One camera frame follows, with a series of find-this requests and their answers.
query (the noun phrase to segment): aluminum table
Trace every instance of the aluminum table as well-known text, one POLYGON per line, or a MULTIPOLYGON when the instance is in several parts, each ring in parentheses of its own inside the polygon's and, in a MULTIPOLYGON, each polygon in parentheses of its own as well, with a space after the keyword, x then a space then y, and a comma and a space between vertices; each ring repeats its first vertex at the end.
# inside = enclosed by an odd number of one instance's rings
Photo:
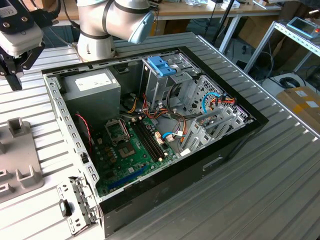
MULTIPOLYGON (((116 42, 120 55, 187 46, 269 119, 235 158, 136 221, 111 240, 315 240, 320 234, 319 135, 200 36, 116 42)), ((56 185, 77 173, 69 159, 41 69, 79 63, 74 49, 46 49, 12 92, 0 81, 0 125, 22 117, 32 126, 45 184, 0 204, 1 239, 66 240, 72 236, 56 185)), ((76 240, 100 240, 98 224, 76 240)))

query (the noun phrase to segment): ram slot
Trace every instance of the ram slot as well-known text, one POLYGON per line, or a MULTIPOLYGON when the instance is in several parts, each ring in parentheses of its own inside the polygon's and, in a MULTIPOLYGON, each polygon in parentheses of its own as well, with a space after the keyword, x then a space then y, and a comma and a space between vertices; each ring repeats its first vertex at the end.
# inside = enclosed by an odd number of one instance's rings
POLYGON ((131 125, 131 127, 154 161, 158 161, 159 158, 164 157, 164 153, 162 152, 161 148, 149 134, 143 123, 134 123, 131 125))

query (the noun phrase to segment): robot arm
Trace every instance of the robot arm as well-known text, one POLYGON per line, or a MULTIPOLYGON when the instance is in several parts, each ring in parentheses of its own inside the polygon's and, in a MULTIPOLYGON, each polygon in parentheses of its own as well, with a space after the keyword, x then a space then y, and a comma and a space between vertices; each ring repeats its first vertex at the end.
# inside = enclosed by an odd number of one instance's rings
POLYGON ((112 36, 141 43, 154 21, 148 0, 78 0, 77 6, 81 28, 78 52, 87 61, 113 57, 112 36))
POLYGON ((21 90, 19 77, 35 63, 45 44, 41 28, 53 25, 61 9, 29 12, 19 0, 0 1, 0 76, 12 90, 21 90))
MULTIPOLYGON (((45 44, 41 29, 53 25, 61 10, 29 12, 19 0, 0 0, 0 78, 12 90, 21 90, 19 78, 37 60, 45 44)), ((80 38, 78 52, 86 61, 115 55, 112 36, 141 43, 154 20, 148 0, 78 0, 80 38)))

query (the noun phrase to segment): green motherboard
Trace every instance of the green motherboard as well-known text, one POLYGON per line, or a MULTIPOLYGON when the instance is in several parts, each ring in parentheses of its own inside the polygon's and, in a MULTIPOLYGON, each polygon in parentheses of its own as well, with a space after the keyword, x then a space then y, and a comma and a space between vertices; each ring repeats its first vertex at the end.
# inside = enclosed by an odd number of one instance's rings
POLYGON ((137 125, 135 122, 112 124, 93 136, 92 157, 100 177, 96 184, 100 197, 177 158, 166 143, 157 142, 157 130, 150 119, 139 121, 139 128, 137 125))

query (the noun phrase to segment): metal shelf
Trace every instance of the metal shelf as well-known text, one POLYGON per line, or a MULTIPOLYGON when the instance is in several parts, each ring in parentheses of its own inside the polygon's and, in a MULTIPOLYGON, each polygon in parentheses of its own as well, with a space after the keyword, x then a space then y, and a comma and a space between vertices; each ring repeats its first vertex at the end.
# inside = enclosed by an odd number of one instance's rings
POLYGON ((287 37, 291 38, 293 41, 297 42, 304 48, 308 49, 310 52, 304 57, 304 59, 297 65, 297 67, 294 69, 294 71, 298 71, 298 69, 303 65, 303 63, 308 59, 308 57, 311 55, 311 53, 316 54, 318 57, 320 57, 320 36, 313 39, 312 41, 307 40, 303 38, 302 36, 290 31, 287 29, 287 27, 279 22, 274 21, 269 29, 266 31, 264 37, 262 38, 260 44, 256 48, 255 52, 253 53, 252 57, 250 58, 249 62, 244 68, 244 72, 248 73, 250 69, 253 67, 254 63, 256 62, 257 58, 259 57, 260 53, 268 43, 270 37, 274 33, 275 30, 278 30, 279 32, 283 33, 287 37))
POLYGON ((290 31, 287 27, 281 23, 276 22, 274 24, 274 28, 277 29, 279 32, 283 33, 287 37, 291 38, 293 41, 297 42, 301 46, 308 49, 310 52, 316 54, 320 57, 320 37, 317 37, 313 41, 307 40, 302 36, 290 31))

